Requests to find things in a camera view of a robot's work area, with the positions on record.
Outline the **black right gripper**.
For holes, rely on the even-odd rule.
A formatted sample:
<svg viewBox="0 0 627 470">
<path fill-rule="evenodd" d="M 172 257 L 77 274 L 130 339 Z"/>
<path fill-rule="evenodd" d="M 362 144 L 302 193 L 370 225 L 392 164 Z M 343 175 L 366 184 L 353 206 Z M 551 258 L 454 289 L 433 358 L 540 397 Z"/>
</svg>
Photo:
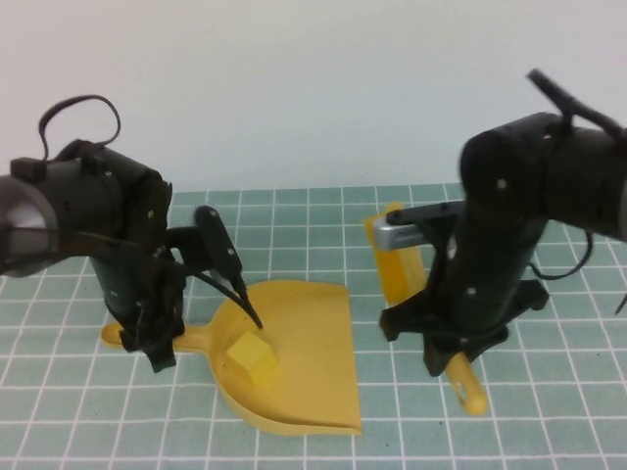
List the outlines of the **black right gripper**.
<svg viewBox="0 0 627 470">
<path fill-rule="evenodd" d="M 479 210 L 399 210 L 386 216 L 391 227 L 409 227 L 436 250 L 421 292 L 381 313 L 388 341 L 403 333 L 463 341 L 473 362 L 508 339 L 508 309 L 547 221 L 506 217 Z M 459 352 L 456 344 L 427 342 L 423 362 L 430 376 L 442 375 Z"/>
</svg>

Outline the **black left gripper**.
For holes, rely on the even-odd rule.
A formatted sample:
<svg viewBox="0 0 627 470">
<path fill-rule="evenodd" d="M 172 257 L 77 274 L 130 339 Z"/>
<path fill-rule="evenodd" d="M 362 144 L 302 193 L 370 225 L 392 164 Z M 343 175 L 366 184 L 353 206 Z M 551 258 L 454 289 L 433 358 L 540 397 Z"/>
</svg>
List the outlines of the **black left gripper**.
<svg viewBox="0 0 627 470">
<path fill-rule="evenodd" d="M 171 248 L 144 250 L 133 242 L 107 240 L 95 252 L 95 273 L 105 305 L 121 326 L 124 350 L 144 351 L 155 374 L 175 367 L 172 339 L 184 332 L 186 281 L 174 266 Z"/>
</svg>

